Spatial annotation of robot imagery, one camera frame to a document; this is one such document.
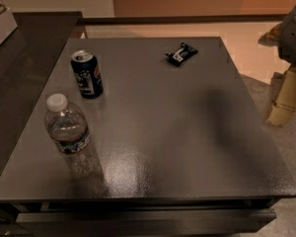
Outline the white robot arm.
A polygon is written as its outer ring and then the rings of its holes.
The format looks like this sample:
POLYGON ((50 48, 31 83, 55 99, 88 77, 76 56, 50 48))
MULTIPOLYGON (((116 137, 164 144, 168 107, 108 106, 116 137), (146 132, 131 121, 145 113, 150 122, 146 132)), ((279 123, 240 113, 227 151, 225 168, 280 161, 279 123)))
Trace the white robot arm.
POLYGON ((265 115, 266 122, 285 125, 296 113, 296 5, 281 23, 259 39, 259 43, 276 46, 279 58, 289 63, 283 74, 273 74, 270 105, 265 115))

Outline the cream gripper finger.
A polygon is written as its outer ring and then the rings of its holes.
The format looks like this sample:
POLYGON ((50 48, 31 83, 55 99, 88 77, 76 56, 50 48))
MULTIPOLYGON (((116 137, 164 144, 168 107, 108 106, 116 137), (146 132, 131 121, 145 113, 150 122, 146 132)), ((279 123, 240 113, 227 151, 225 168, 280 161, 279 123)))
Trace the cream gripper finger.
POLYGON ((275 126, 287 124, 296 113, 296 64, 283 74, 273 74, 269 99, 265 121, 275 126))

